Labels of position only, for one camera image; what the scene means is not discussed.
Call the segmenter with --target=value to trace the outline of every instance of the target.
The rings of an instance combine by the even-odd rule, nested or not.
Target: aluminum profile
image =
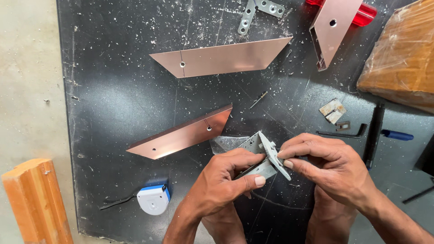
[[[232,104],[136,142],[127,152],[158,159],[204,142],[222,133],[231,111]]]
[[[265,69],[292,37],[155,53],[150,56],[176,78]]]
[[[309,28],[318,71],[327,69],[363,0],[324,0]]]

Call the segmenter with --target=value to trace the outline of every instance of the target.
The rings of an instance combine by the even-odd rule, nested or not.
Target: orange wooden piece
[[[72,244],[51,159],[32,159],[1,176],[26,244]]]

